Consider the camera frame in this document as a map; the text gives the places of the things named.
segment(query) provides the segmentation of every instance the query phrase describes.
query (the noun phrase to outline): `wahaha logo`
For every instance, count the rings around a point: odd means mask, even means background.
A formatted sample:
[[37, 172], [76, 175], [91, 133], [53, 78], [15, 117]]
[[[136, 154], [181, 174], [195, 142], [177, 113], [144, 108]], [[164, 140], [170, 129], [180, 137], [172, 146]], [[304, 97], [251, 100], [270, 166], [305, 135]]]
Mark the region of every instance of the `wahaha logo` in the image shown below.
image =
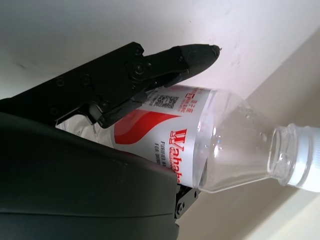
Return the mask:
[[180, 130], [180, 131], [171, 131], [169, 144], [171, 147], [169, 148], [169, 158], [170, 158], [170, 167], [173, 171], [175, 171], [178, 183], [180, 183], [180, 177], [182, 173], [180, 172], [180, 163], [182, 159], [180, 157], [180, 151], [185, 150], [185, 142], [187, 136], [187, 129]]

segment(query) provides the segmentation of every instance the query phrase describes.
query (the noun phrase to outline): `bottle neck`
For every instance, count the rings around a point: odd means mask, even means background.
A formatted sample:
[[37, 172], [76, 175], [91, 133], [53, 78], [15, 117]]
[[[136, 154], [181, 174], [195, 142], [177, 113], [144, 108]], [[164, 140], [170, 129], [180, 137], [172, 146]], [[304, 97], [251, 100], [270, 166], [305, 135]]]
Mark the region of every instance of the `bottle neck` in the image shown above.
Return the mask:
[[270, 146], [268, 174], [283, 186], [290, 182], [296, 162], [297, 135], [294, 125], [277, 127]]

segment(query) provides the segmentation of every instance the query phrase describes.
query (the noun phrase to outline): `qr code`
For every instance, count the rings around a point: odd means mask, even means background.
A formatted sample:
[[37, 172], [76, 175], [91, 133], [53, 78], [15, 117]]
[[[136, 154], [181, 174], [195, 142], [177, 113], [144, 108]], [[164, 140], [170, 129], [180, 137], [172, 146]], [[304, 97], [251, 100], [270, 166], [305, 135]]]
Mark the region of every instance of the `qr code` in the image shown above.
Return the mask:
[[178, 99], [178, 96], [160, 95], [154, 103], [154, 106], [166, 109], [173, 109]]

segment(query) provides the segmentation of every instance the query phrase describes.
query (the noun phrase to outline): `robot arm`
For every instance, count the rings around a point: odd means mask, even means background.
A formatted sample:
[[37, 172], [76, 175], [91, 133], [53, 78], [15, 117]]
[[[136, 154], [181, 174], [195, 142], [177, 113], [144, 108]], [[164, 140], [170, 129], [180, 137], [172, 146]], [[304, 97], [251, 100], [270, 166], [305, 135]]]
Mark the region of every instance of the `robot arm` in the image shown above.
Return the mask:
[[219, 52], [197, 44], [142, 56], [133, 42], [0, 101], [0, 238], [177, 239], [175, 220], [198, 190], [177, 185], [169, 168], [55, 126], [82, 114], [107, 128]]

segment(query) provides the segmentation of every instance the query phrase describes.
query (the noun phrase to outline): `white bottle cap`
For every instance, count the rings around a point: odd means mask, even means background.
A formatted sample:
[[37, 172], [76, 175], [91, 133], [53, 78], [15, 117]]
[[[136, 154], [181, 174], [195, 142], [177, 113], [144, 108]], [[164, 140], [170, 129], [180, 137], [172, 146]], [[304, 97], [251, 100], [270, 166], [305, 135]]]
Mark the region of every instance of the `white bottle cap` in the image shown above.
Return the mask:
[[320, 192], [320, 128], [296, 127], [296, 134], [296, 162], [288, 184]]

